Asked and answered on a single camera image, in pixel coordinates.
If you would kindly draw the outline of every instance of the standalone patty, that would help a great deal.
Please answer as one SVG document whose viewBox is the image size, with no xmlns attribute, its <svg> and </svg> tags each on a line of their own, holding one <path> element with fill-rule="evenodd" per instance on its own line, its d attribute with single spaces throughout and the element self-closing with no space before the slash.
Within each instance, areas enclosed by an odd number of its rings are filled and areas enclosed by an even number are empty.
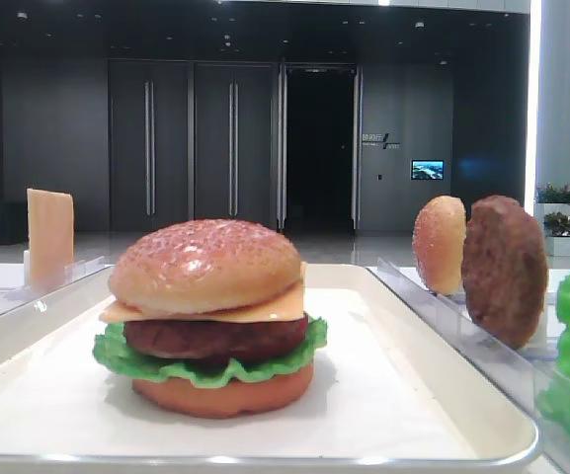
<svg viewBox="0 0 570 474">
<path fill-rule="evenodd" d="M 471 208 L 462 260 L 467 310 L 480 327 L 513 349 L 536 331 L 548 282 L 543 232 L 509 197 Z"/>
<path fill-rule="evenodd" d="M 286 354 L 304 340 L 307 326 L 306 315 L 268 323 L 149 320 L 126 322 L 123 333 L 139 353 L 220 365 L 231 358 L 259 362 Z"/>
</svg>

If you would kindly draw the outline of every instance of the floor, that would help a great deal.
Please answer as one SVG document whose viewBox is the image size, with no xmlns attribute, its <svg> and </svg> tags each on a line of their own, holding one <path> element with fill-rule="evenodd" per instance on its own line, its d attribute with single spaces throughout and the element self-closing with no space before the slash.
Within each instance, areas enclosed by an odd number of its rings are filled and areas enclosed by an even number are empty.
<svg viewBox="0 0 570 474">
<path fill-rule="evenodd" d="M 140 237 L 129 233 L 79 233 L 76 235 L 76 260 L 105 257 L 114 263 L 120 254 Z M 376 266 L 379 258 L 399 267 L 414 266 L 409 234 L 296 234 L 291 240 L 309 263 Z M 0 263 L 21 263 L 27 244 L 0 246 Z M 570 257 L 548 257 L 552 269 L 570 269 Z"/>
</svg>

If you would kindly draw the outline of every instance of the hamburger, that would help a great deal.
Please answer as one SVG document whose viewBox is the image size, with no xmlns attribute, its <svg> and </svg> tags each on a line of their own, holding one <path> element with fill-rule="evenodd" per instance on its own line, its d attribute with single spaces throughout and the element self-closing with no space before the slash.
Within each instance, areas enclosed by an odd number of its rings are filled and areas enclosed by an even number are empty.
<svg viewBox="0 0 570 474">
<path fill-rule="evenodd" d="M 116 263 L 94 358 L 163 409 L 222 419 L 285 407 L 326 345 L 325 321 L 304 313 L 303 278 L 291 242 L 259 224 L 158 230 Z"/>
</svg>

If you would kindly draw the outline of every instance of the open doorway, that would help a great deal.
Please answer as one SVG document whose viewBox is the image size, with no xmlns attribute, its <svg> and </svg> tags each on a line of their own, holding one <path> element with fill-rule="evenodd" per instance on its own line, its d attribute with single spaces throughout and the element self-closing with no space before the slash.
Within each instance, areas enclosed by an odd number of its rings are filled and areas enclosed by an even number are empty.
<svg viewBox="0 0 570 474">
<path fill-rule="evenodd" d="M 287 76 L 286 233 L 352 233 L 352 68 Z"/>
</svg>

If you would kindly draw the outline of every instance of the wall sign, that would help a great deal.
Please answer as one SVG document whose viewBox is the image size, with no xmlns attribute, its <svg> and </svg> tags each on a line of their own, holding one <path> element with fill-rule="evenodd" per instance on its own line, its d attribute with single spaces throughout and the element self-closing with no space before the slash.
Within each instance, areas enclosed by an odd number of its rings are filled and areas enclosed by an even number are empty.
<svg viewBox="0 0 570 474">
<path fill-rule="evenodd" d="M 389 133 L 362 133 L 363 146 L 377 146 L 384 150 L 398 150 L 401 148 L 400 143 L 391 143 L 388 141 Z"/>
</svg>

